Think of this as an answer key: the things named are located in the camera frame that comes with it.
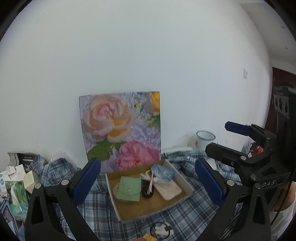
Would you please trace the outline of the person left hand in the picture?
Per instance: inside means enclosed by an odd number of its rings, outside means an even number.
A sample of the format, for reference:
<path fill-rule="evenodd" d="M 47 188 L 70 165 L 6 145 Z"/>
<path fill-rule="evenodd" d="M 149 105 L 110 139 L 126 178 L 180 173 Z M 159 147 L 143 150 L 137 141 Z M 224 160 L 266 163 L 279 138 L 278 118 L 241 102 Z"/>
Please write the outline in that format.
<path fill-rule="evenodd" d="M 143 237 L 139 237 L 139 238 L 136 238 L 135 240 L 133 240 L 133 241 L 146 241 L 146 239 L 145 238 L 143 238 Z"/>

